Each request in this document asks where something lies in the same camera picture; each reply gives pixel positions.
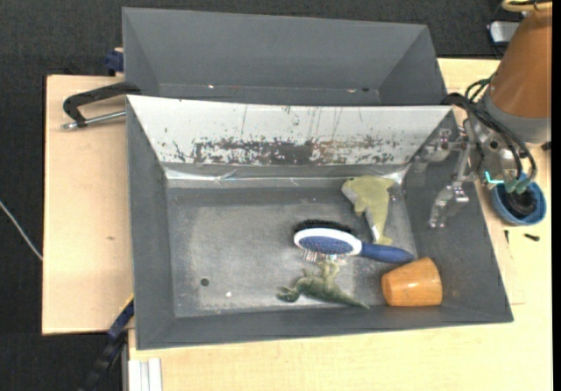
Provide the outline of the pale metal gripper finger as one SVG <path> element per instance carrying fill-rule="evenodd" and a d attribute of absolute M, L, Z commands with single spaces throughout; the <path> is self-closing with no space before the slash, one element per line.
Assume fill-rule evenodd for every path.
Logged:
<path fill-rule="evenodd" d="M 438 129 L 415 154 L 412 170 L 414 173 L 424 173 L 430 164 L 441 163 L 464 147 L 465 138 L 462 135 L 453 137 L 451 129 Z"/>
<path fill-rule="evenodd" d="M 444 186 L 435 198 L 430 211 L 429 227 L 444 228 L 449 218 L 455 216 L 470 201 L 461 181 Z"/>

